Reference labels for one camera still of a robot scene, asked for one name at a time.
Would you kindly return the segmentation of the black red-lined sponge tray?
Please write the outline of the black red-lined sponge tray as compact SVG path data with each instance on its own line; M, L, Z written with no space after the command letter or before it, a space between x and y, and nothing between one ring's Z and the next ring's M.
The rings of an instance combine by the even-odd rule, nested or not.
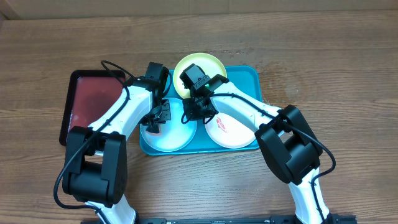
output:
M67 98L60 128L59 143L67 144L69 130L87 127L98 120L120 97L124 72L115 70L115 77L106 70L75 70L70 75Z

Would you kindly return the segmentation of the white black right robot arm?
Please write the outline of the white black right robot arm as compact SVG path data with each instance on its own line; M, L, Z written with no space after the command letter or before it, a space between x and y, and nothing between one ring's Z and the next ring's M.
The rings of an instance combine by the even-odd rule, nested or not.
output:
M212 119L224 113L254 132L264 160L272 173L288 184L301 223L328 223L318 183L320 156L325 151L300 110L292 105L280 109L242 92L226 77L207 75L189 65L179 78L190 96L183 100L182 121Z

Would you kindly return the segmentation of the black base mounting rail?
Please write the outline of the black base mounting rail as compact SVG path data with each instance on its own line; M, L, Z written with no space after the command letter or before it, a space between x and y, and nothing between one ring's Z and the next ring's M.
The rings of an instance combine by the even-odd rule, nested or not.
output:
M100 220L80 222L81 224L100 224ZM232 218L232 219L181 219L167 220L165 218L139 218L139 224L298 224L301 223L295 215L275 215L269 218ZM331 224L357 224L356 217L329 214L326 223Z

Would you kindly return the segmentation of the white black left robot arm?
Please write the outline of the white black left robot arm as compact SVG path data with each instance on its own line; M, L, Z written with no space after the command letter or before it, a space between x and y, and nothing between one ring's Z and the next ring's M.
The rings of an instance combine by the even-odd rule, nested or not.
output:
M160 125L171 119L164 98L171 87L167 67L151 62L145 75L130 75L121 84L120 97L102 117L69 131L64 167L53 188L59 207L94 210L100 223L138 223L124 195L127 139L139 124L158 134Z

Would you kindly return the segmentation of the light blue plastic plate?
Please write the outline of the light blue plastic plate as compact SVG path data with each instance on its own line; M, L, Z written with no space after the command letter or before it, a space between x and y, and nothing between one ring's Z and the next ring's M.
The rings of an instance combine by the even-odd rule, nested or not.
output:
M164 124L156 124L154 127L158 133L151 133L148 126L139 126L141 149L150 155L166 155L177 152L187 146L193 139L197 122L189 121L186 124L181 122L183 115L182 100L178 98L166 98L166 105L169 109L163 109L162 114L170 115L170 119Z

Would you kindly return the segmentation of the yellow-green plastic plate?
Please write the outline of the yellow-green plastic plate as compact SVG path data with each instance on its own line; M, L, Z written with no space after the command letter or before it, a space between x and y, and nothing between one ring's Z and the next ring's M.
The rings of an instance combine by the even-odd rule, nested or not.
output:
M172 75L174 88L177 94L183 99L189 98L190 92L184 87L183 81L180 79L180 75L189 65L193 63L198 65L210 78L214 77L215 75L227 77L227 72L224 65L215 56L206 53L194 53L187 55L178 62Z

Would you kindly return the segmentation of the teal plastic serving tray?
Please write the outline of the teal plastic serving tray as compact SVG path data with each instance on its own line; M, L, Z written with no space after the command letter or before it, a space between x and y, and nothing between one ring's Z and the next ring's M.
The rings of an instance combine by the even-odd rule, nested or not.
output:
M245 94L262 101L261 86L259 83L259 75L256 70L247 65L227 66L226 72L229 80L235 84L237 88ZM215 143L205 130L205 125L200 121L192 140L183 148L174 152L162 152L150 147L145 142L142 134L139 135L139 145L142 151L151 156L168 156L182 154L199 154L214 152L231 152L231 151L250 151L259 148L258 143L254 140L247 146L238 149L228 149Z

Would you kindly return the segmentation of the pink white plastic plate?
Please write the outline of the pink white plastic plate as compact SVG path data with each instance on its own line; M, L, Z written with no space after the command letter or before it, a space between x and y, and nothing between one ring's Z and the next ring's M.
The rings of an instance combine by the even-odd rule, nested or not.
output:
M205 129L215 143L228 149L246 147L255 140L253 131L225 113L205 118Z

